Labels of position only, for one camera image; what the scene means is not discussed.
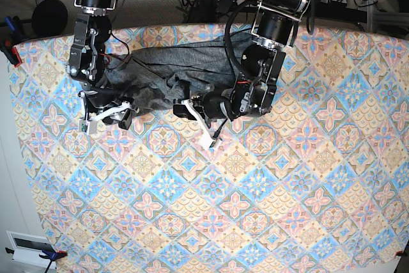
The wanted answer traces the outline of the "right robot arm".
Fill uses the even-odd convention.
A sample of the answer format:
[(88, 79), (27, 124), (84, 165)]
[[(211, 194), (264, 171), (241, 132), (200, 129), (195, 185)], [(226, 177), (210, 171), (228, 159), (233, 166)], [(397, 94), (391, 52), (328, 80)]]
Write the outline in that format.
[(111, 57), (105, 43), (112, 35), (109, 12), (118, 0), (74, 0), (77, 14), (67, 72), (81, 85), (78, 94), (82, 116), (78, 129), (94, 134), (98, 123), (127, 130), (132, 123), (132, 99), (113, 88), (105, 73)]

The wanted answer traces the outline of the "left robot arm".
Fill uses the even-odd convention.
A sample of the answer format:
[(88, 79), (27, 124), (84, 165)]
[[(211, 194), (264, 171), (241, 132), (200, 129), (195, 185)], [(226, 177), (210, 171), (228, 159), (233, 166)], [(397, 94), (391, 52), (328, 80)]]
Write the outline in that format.
[[(231, 26), (246, 6), (256, 7), (250, 31), (252, 44), (238, 58)], [(212, 122), (234, 121), (241, 116), (258, 118), (271, 111), (286, 57), (284, 49), (293, 46), (302, 16), (313, 9), (314, 0), (245, 0), (237, 6), (224, 32), (228, 62), (238, 70), (233, 87), (208, 88), (184, 100), (175, 100), (173, 105), (174, 115), (197, 121), (203, 131), (199, 139), (202, 148), (217, 148), (222, 141), (220, 129), (210, 130)]]

